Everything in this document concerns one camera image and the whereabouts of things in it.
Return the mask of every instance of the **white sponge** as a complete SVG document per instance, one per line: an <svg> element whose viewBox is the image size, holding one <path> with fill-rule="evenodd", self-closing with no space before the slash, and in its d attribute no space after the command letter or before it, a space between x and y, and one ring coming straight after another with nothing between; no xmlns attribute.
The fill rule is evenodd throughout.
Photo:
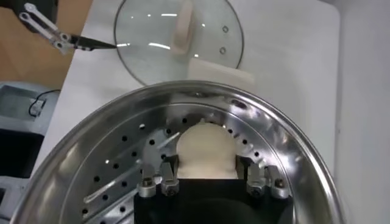
<svg viewBox="0 0 390 224"><path fill-rule="evenodd" d="M235 141L218 125L201 122L189 128L176 150L178 178L237 179Z"/></svg>
<svg viewBox="0 0 390 224"><path fill-rule="evenodd" d="M173 33L171 51L174 54L186 54L193 36L194 15L191 0L184 0L176 20L176 29Z"/></svg>
<svg viewBox="0 0 390 224"><path fill-rule="evenodd" d="M255 77L252 74L198 58L190 60L187 79L218 82L255 93Z"/></svg>

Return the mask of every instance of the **wooden surface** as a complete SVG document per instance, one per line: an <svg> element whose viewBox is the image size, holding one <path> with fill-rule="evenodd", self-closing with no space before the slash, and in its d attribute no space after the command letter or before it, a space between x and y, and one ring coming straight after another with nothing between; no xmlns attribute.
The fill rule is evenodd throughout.
<svg viewBox="0 0 390 224"><path fill-rule="evenodd" d="M80 34L92 0L59 0L57 26ZM48 41L28 31L9 9L0 8L0 82L24 81L61 88L73 51L62 55Z"/></svg>

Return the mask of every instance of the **white dough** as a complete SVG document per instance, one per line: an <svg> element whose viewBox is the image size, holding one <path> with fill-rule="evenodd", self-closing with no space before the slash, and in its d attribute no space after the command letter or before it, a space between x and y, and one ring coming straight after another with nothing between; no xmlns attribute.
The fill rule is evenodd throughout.
<svg viewBox="0 0 390 224"><path fill-rule="evenodd" d="M201 122L181 135L178 178L237 179L236 144L221 126Z"/></svg>

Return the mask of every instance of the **metal bracket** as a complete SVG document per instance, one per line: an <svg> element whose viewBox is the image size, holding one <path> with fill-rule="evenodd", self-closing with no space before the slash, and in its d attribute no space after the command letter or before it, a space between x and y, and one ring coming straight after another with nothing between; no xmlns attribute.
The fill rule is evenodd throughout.
<svg viewBox="0 0 390 224"><path fill-rule="evenodd" d="M175 177L171 164L162 163L160 167L160 173L162 176L161 192L165 196L173 196L179 192L179 180Z"/></svg>
<svg viewBox="0 0 390 224"><path fill-rule="evenodd" d="M156 195L154 168L150 164L144 164L142 170L142 180L137 184L138 194L143 198L153 197Z"/></svg>
<svg viewBox="0 0 390 224"><path fill-rule="evenodd" d="M249 172L246 182L246 191L255 198L260 198L264 195L264 188L267 185L267 180L264 174L264 168L259 168L255 163L249 166Z"/></svg>
<svg viewBox="0 0 390 224"><path fill-rule="evenodd" d="M286 199L289 195L286 181L280 174L277 166L268 166L268 175L271 179L271 195L274 198Z"/></svg>

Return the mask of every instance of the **black cable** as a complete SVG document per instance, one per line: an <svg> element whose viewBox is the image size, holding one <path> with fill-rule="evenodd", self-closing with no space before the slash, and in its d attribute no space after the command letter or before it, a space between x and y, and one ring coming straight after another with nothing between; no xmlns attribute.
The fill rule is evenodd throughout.
<svg viewBox="0 0 390 224"><path fill-rule="evenodd" d="M38 102L38 100L39 100L39 98L41 97L41 96L43 96L43 95L45 95L45 94L48 94L48 93L53 93L53 92L59 92L59 91L61 91L60 89L53 89L53 90L50 90L50 91L46 91L46 92L43 92L43 93L41 93L41 94L39 94L36 98L35 98L35 101L30 105L30 107L29 107L29 115L30 116L32 116L32 117L37 117L37 115L34 115L34 114L32 114L31 113L31 108L32 108L32 106L34 106L34 104L36 104L37 102Z"/></svg>

